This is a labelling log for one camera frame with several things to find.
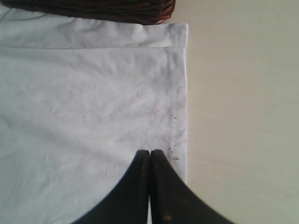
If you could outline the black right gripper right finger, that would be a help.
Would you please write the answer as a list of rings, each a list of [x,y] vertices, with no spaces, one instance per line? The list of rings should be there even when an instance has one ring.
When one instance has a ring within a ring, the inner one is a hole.
[[[150,207],[154,224],[231,224],[181,180],[162,150],[150,153]]]

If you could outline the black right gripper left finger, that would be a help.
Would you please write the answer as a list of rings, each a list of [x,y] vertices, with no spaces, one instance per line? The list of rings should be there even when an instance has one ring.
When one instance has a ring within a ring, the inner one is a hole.
[[[150,153],[138,150],[111,192],[75,224],[146,224]]]

